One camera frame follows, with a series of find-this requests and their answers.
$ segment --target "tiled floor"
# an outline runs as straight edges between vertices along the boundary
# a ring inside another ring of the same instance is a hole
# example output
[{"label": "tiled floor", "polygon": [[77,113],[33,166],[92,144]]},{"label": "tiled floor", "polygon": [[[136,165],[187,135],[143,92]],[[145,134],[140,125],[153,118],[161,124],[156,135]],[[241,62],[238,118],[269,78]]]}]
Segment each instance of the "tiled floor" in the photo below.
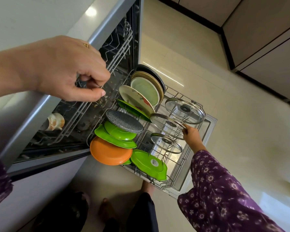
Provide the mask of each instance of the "tiled floor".
[{"label": "tiled floor", "polygon": [[[290,106],[228,71],[218,35],[157,0],[145,0],[141,50],[141,63],[218,119],[209,151],[290,231],[290,183],[283,180],[290,180]],[[92,198],[83,231],[102,231],[96,212],[104,197],[126,218],[141,183],[89,156],[73,181]],[[153,200],[160,231],[194,231],[175,199],[157,190]]]}]

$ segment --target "person's right hand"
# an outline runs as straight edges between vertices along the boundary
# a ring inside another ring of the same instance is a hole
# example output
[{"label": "person's right hand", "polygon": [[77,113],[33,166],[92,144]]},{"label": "person's right hand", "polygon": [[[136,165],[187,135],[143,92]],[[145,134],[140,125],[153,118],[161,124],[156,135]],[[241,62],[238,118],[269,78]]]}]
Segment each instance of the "person's right hand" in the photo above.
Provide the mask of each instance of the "person's right hand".
[{"label": "person's right hand", "polygon": [[[0,51],[0,66],[15,75],[13,89],[1,91],[0,96],[35,90],[66,101],[93,102],[105,95],[100,87],[110,78],[99,51],[88,42],[67,36]],[[75,86],[77,74],[87,81],[87,88]]]},{"label": "person's right hand", "polygon": [[184,140],[190,146],[194,153],[199,150],[206,150],[202,143],[198,129],[193,128],[187,124],[183,124],[186,129],[183,129]]}]

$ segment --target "foot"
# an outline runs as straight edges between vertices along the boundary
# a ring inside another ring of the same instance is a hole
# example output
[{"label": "foot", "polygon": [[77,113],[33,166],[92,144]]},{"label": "foot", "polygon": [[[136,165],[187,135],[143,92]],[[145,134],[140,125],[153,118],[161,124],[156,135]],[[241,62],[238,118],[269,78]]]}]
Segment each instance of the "foot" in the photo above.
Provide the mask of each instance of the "foot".
[{"label": "foot", "polygon": [[111,205],[111,202],[107,198],[102,200],[98,214],[104,223],[106,223],[111,218],[115,218],[116,220],[118,218],[113,206]]},{"label": "foot", "polygon": [[152,196],[153,193],[154,193],[154,191],[155,191],[155,186],[152,185],[151,183],[146,182],[146,181],[143,180],[143,184],[142,184],[141,191],[142,191],[142,192],[146,192],[146,193],[148,193],[150,196]]}]

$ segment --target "green plate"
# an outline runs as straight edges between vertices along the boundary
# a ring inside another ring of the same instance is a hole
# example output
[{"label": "green plate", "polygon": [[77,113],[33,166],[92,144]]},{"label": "green plate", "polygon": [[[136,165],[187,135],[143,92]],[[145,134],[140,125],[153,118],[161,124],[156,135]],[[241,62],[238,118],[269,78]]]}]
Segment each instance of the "green plate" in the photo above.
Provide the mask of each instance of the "green plate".
[{"label": "green plate", "polygon": [[120,99],[116,99],[117,103],[120,107],[122,107],[123,109],[125,109],[127,112],[129,112],[130,114],[140,117],[142,120],[145,120],[147,122],[151,122],[150,121],[150,117],[147,116],[144,112],[142,112],[140,109],[136,108],[135,106],[127,103],[126,101],[120,100]]},{"label": "green plate", "polygon": [[125,149],[133,149],[137,147],[137,144],[133,141],[123,141],[123,140],[119,140],[116,139],[114,137],[112,137],[111,135],[108,134],[108,132],[106,131],[106,129],[104,128],[103,124],[100,124],[98,128],[95,129],[95,134],[99,137],[102,138],[103,140],[114,144],[115,146],[118,147],[122,147]]},{"label": "green plate", "polygon": [[104,128],[109,133],[109,135],[111,135],[114,138],[117,138],[119,140],[129,141],[129,140],[132,140],[133,138],[135,138],[135,136],[136,136],[135,133],[125,131],[125,130],[117,127],[116,125],[112,124],[108,120],[104,123]]},{"label": "green plate", "polygon": [[131,161],[144,173],[157,179],[166,180],[167,166],[161,160],[149,153],[135,149],[132,152]]},{"label": "green plate", "polygon": [[126,165],[126,164],[131,164],[131,159],[128,159],[126,162],[123,163],[123,165]]}]

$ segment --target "label on green plate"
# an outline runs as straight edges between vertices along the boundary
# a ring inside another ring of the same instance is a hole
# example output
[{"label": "label on green plate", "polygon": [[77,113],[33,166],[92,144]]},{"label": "label on green plate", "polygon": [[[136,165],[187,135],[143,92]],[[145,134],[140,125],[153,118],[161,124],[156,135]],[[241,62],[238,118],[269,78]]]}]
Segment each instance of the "label on green plate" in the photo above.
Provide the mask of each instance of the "label on green plate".
[{"label": "label on green plate", "polygon": [[154,165],[155,167],[158,167],[158,166],[159,166],[159,163],[158,163],[157,160],[152,159],[150,162],[151,162],[151,164]]}]

